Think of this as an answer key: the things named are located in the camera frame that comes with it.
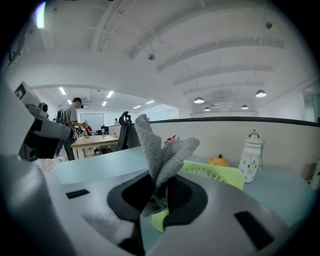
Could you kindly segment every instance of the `backpack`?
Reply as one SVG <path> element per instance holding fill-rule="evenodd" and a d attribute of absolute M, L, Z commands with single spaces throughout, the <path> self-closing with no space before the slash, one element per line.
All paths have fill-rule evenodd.
<path fill-rule="evenodd" d="M 65 115 L 63 114 L 62 110 L 64 110 L 65 108 L 63 109 L 60 109 L 58 112 L 57 112 L 57 115 L 56 115 L 56 122 L 61 124 L 61 125 L 66 125 L 65 123 Z"/>

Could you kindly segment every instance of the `gray t-shirt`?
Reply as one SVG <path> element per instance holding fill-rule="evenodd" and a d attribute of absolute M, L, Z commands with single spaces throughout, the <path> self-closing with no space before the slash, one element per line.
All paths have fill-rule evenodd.
<path fill-rule="evenodd" d="M 64 123 L 66 126 L 72 127 L 70 122 L 78 122 L 77 109 L 73 105 L 70 105 L 63 109 L 61 114 L 64 117 Z"/>

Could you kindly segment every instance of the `gray towel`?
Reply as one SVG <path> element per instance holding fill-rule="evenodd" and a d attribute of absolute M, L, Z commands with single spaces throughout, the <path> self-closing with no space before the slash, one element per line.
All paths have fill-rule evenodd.
<path fill-rule="evenodd" d="M 162 139 L 152 132 L 145 114 L 137 117 L 134 126 L 154 183 L 152 197 L 141 213 L 147 217 L 168 208 L 167 181 L 180 171 L 184 159 L 192 155 L 200 142 L 192 137 L 169 142 L 162 148 Z"/>

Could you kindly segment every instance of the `black pants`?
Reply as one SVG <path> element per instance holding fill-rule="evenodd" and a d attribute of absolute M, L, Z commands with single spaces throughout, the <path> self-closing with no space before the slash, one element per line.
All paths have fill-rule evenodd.
<path fill-rule="evenodd" d="M 76 141 L 75 138 L 68 138 L 64 142 L 64 150 L 66 152 L 66 155 L 68 157 L 68 160 L 75 160 L 74 151 L 71 148 L 71 144 L 73 144 Z"/>

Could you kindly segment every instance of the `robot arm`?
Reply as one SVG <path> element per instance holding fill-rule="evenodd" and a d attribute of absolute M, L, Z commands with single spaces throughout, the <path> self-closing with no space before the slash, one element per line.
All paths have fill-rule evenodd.
<path fill-rule="evenodd" d="M 65 140 L 72 138 L 74 131 L 49 120 L 48 105 L 24 81 L 14 93 L 35 118 L 20 148 L 20 157 L 28 161 L 57 157 Z"/>

